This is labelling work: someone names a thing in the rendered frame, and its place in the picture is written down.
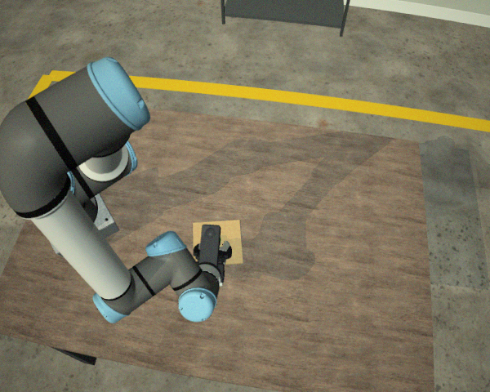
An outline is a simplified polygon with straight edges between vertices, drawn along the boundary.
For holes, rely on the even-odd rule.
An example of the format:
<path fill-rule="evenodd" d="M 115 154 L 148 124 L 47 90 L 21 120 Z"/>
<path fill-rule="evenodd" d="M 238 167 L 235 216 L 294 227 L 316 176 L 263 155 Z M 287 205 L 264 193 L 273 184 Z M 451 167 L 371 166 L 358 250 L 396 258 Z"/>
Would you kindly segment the tan mat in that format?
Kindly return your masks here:
<path fill-rule="evenodd" d="M 243 264 L 242 243 L 239 220 L 223 220 L 193 223 L 194 247 L 200 243 L 202 225 L 219 225 L 220 230 L 220 247 L 224 241 L 228 241 L 232 248 L 232 256 L 226 260 L 226 265 Z"/>

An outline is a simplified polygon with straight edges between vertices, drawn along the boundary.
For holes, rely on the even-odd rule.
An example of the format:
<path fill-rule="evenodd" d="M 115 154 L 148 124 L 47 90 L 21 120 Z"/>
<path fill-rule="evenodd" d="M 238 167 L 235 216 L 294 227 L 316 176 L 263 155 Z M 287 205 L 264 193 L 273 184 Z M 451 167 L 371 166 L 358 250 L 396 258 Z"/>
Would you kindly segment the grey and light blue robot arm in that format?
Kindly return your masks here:
<path fill-rule="evenodd" d="M 216 268 L 198 265 L 177 233 L 167 231 L 127 269 L 93 223 L 95 196 L 137 168 L 128 139 L 149 120 L 124 68 L 112 57 L 91 62 L 3 119 L 0 190 L 93 288 L 92 299 L 108 322 L 128 316 L 168 285 L 182 316 L 202 322 L 223 286 Z"/>

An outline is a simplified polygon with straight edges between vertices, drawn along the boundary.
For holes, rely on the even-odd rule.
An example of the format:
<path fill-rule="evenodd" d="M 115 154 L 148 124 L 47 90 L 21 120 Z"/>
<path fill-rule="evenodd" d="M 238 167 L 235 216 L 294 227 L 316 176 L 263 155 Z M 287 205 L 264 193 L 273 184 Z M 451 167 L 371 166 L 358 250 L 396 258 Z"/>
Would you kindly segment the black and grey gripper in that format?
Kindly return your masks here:
<path fill-rule="evenodd" d="M 195 256 L 195 259 L 197 259 L 197 260 L 199 258 L 199 249 L 200 249 L 200 243 L 198 243 L 194 247 L 194 256 Z M 197 254 L 197 255 L 195 255 L 195 254 Z M 229 245 L 229 242 L 225 240 L 225 242 L 223 243 L 223 246 L 220 247 L 220 250 L 219 250 L 218 267 L 216 265 L 210 263 L 210 262 L 202 262 L 202 263 L 199 263 L 199 265 L 211 265 L 214 268 L 216 268 L 220 273 L 221 282 L 224 282 L 224 279 L 225 279 L 225 265 L 224 264 L 226 263 L 226 260 L 229 259 L 231 256 L 232 256 L 232 248 Z"/>

